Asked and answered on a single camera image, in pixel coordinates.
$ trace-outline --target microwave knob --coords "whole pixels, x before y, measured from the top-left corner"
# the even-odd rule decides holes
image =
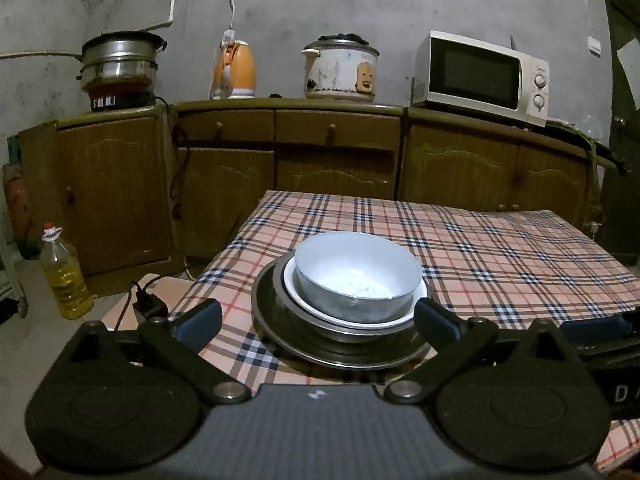
[[[542,107],[545,105],[545,98],[542,95],[537,94],[533,98],[533,104],[538,110],[542,110]]]
[[[538,88],[544,88],[546,85],[546,79],[542,74],[538,74],[534,79],[533,82],[536,84],[536,86]]]

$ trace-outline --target stacked dishes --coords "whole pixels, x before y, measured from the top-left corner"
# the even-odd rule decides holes
[[[306,360],[341,369],[389,368],[424,355],[415,303],[422,267],[386,238],[330,232],[269,264],[252,291],[258,324]]]

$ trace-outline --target paper on wall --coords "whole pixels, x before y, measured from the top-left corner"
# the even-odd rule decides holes
[[[618,59],[625,70],[626,80],[634,96],[636,110],[640,109],[640,43],[633,38],[618,51]]]

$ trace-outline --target white bowl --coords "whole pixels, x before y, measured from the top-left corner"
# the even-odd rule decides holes
[[[314,308],[309,302],[302,297],[299,292],[300,288],[300,279],[298,278],[299,273],[296,271],[296,258],[292,257],[287,265],[284,267],[282,271],[282,281],[284,282],[284,288],[287,291],[289,297],[302,309],[306,310],[312,316],[317,317],[318,319],[322,319],[328,323],[333,323],[338,326],[342,326],[345,328],[359,328],[363,330],[384,330],[386,328],[393,328],[396,326],[401,326],[414,318],[414,307],[415,304],[420,300],[420,298],[426,298],[429,295],[429,291],[427,289],[427,285],[424,283],[424,280],[420,280],[420,285],[418,288],[414,290],[414,294],[409,300],[410,307],[409,312],[398,319],[393,321],[385,321],[382,323],[356,323],[353,321],[345,321],[343,319],[338,319],[337,317],[329,316],[324,312]]]
[[[359,323],[404,316],[422,281],[405,248],[365,233],[334,231],[307,238],[295,253],[302,292],[318,310]]]

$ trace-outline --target rice cooker label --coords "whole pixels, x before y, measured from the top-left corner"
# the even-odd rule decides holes
[[[368,61],[363,61],[358,65],[358,77],[356,79],[356,90],[364,94],[373,94],[373,65]]]

